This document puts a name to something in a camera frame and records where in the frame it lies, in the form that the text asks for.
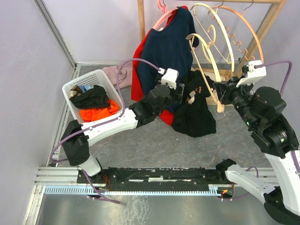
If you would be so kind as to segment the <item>black t shirt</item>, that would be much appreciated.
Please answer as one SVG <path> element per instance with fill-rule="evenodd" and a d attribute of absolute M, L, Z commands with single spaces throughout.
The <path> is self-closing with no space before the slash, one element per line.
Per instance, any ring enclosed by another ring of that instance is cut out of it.
<path fill-rule="evenodd" d="M 78 109 L 106 108 L 109 97 L 102 86 L 76 85 L 69 94 L 69 100 Z"/>
<path fill-rule="evenodd" d="M 206 101 L 214 81 L 196 70 L 190 71 L 182 82 L 185 85 L 182 104 L 174 114 L 172 128 L 190 137 L 216 133 L 216 121 Z"/>

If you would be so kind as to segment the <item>orange t shirt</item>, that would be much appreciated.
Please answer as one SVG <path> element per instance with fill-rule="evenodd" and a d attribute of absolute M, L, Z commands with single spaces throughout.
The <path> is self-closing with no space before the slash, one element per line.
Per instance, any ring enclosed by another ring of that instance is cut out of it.
<path fill-rule="evenodd" d="M 106 108 L 82 109 L 79 115 L 84 122 L 92 122 L 115 115 L 120 110 L 119 105 L 112 99 L 108 99 L 107 103 L 109 105 Z"/>

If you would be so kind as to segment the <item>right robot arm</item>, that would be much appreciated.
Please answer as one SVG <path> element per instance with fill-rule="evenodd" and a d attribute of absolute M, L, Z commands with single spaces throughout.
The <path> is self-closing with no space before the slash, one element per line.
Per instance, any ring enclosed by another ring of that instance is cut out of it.
<path fill-rule="evenodd" d="M 221 104 L 232 104 L 245 122 L 251 138 L 269 160 L 279 185 L 267 184 L 242 170 L 233 160 L 216 165 L 215 178 L 243 187 L 258 200 L 272 219 L 284 225 L 300 223 L 300 166 L 296 157 L 299 142 L 283 116 L 286 102 L 278 90 L 260 87 L 251 93 L 252 84 L 239 79 L 213 84 Z"/>

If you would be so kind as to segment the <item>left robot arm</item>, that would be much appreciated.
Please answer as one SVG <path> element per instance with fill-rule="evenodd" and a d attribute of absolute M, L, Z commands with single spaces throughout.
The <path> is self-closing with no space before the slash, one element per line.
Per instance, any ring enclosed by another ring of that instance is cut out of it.
<path fill-rule="evenodd" d="M 182 83 L 174 89 L 167 84 L 158 84 L 147 96 L 113 116 L 82 124 L 77 120 L 69 122 L 61 146 L 70 166 L 80 167 L 92 182 L 100 182 L 104 172 L 99 161 L 90 154 L 89 147 L 116 133 L 153 122 L 164 109 L 181 103 L 184 87 Z"/>

